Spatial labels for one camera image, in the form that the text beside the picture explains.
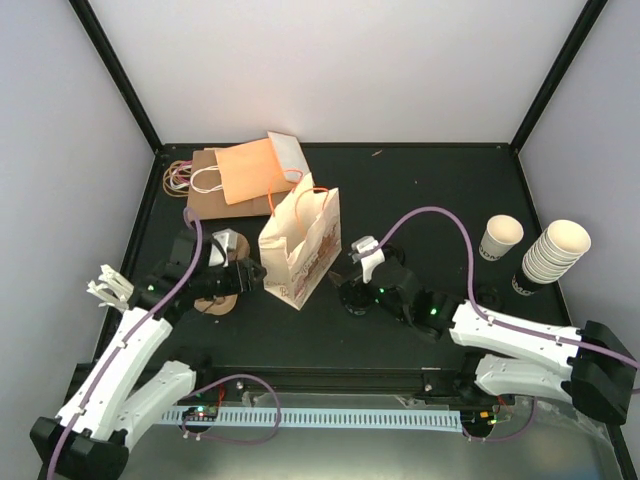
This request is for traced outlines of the printed white paper bag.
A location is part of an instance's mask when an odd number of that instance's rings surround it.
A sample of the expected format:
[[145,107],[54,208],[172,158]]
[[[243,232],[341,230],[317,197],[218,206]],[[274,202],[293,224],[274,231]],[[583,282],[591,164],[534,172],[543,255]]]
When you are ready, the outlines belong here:
[[342,249],[339,190],[303,175],[272,209],[258,247],[264,289],[302,309]]

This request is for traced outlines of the brown pulp cup carrier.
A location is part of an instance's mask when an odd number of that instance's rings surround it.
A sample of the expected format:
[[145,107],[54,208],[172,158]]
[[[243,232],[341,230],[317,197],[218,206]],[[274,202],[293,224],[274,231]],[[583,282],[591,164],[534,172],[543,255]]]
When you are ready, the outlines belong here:
[[230,313],[234,309],[237,300],[237,294],[224,297],[215,297],[211,300],[201,298],[197,299],[194,302],[194,308],[202,314],[223,316]]

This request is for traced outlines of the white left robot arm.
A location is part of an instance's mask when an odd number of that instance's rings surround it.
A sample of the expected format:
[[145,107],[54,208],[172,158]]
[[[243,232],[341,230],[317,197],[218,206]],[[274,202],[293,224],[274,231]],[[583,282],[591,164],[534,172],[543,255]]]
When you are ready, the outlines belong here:
[[30,439],[51,479],[117,479],[133,448],[173,404],[207,397],[215,376],[204,354],[179,353],[144,385],[136,383],[156,350],[195,307],[228,313],[256,289],[265,269],[248,240],[232,229],[205,235],[194,227],[175,239],[168,260],[118,294],[116,333],[71,399],[53,418],[38,418]]

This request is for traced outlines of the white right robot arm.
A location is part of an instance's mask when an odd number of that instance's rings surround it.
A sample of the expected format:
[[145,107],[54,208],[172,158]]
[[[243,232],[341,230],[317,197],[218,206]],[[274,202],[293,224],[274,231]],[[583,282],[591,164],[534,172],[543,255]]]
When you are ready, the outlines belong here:
[[430,342],[448,335],[459,346],[483,350],[477,365],[454,379],[457,396],[467,403],[524,395],[568,403],[606,424],[627,421],[636,361],[601,323],[561,327],[476,307],[427,289],[395,257],[350,275],[338,292],[354,315],[379,306]]

